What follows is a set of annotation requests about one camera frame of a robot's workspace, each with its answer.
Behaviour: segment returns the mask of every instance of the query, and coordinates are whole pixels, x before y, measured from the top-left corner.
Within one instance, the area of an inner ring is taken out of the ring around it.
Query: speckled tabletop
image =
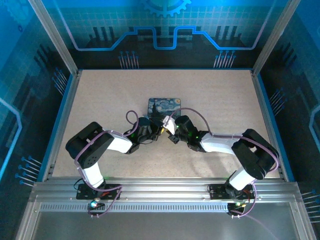
[[[132,125],[126,121],[126,112],[147,114],[149,98],[181,99],[181,106],[199,111],[215,133],[243,133],[251,128],[269,139],[249,70],[84,70],[53,176],[79,176],[65,149],[71,137],[93,121],[104,129],[127,131]],[[198,130],[206,130],[195,113],[183,110],[182,114]],[[106,151],[98,162],[102,175],[227,178],[241,166],[233,155],[195,152],[184,142],[173,144],[168,136],[164,133],[130,155]],[[278,178],[279,174],[267,177]]]

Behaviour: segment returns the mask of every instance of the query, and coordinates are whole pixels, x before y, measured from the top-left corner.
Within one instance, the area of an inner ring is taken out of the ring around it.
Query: black cable
[[[76,184],[78,183],[78,182],[80,182],[80,181],[83,181],[83,178],[80,178],[78,181],[76,181],[74,184],[73,184],[73,188],[75,189],[75,190],[78,190],[77,188],[76,188]]]
[[[154,141],[152,140],[151,142],[147,142],[147,143],[140,142],[140,144],[148,145],[148,144],[152,144],[153,142],[154,142]]]

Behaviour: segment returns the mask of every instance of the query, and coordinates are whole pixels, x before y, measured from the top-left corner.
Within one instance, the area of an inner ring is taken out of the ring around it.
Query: blue frame edge
[[[70,91],[72,80],[73,80],[73,75],[70,74],[70,77],[68,79],[68,83],[66,85],[66,88],[65,88],[65,91],[64,91],[64,95],[63,95],[63,98],[62,98],[62,101],[61,101],[61,104],[60,104],[60,107],[59,107],[59,111],[58,111],[58,114],[56,116],[56,119],[55,119],[55,122],[54,122],[54,125],[53,125],[51,137],[50,137],[48,146],[46,147],[46,151],[45,151],[45,154],[44,154],[44,157],[43,157],[43,161],[42,161],[42,165],[41,165],[41,168],[40,168],[40,171],[39,171],[37,182],[41,182],[42,178],[43,178],[43,176],[45,174],[45,171],[46,171],[46,168],[47,168],[47,164],[48,164],[48,161],[49,161],[49,156],[50,156],[50,153],[52,151],[52,147],[53,147],[53,144],[54,144],[54,141],[55,141],[55,138],[56,138],[56,134],[57,134],[57,131],[58,131],[58,127],[59,127],[59,124],[60,124],[61,116],[62,116],[62,113],[64,111],[64,108],[65,108],[65,105],[66,105],[66,102],[67,102],[67,97],[68,97],[68,94],[69,94],[69,91]]]
[[[283,160],[283,164],[284,164],[284,167],[285,167],[286,174],[288,176],[288,180],[290,182],[295,182],[295,178],[294,178],[294,175],[293,175],[291,167],[290,167],[290,163],[289,163],[289,159],[288,159],[288,156],[287,156],[287,153],[286,153],[286,150],[285,150],[285,146],[284,146],[284,143],[282,142],[282,139],[281,139],[281,136],[280,136],[280,132],[279,132],[279,129],[278,129],[278,126],[277,126],[277,123],[276,123],[276,119],[275,119],[275,116],[274,116],[274,114],[272,112],[271,105],[270,105],[270,102],[269,102],[269,98],[268,98],[268,95],[267,95],[267,91],[266,91],[265,85],[264,85],[264,83],[262,81],[260,73],[258,74],[257,78],[258,78],[258,81],[259,81],[259,84],[260,84],[260,87],[261,87],[261,91],[262,91],[262,94],[263,94],[263,98],[264,98],[264,101],[265,101],[265,105],[266,105],[268,114],[269,114],[270,119],[271,119],[271,124],[272,124],[273,130],[274,130],[274,134],[275,134],[276,140],[278,142],[279,150],[281,152],[281,156],[282,156],[282,160]]]

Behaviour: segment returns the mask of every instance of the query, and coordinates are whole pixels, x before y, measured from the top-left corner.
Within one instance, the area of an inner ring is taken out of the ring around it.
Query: blue light
[[[98,203],[97,203],[96,201],[92,201],[91,204],[90,204],[90,206],[91,206],[92,208],[96,208],[97,205],[98,205]]]

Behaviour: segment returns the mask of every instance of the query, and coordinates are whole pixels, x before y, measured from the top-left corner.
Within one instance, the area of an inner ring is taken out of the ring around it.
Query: glass panel
[[[287,0],[45,0],[78,68],[252,68]]]
[[[261,71],[293,176],[320,192],[320,2],[302,0]],[[308,207],[316,198],[306,200]],[[319,207],[310,208],[315,217]]]
[[[0,1],[0,29],[0,239],[14,239],[70,73],[28,1]]]

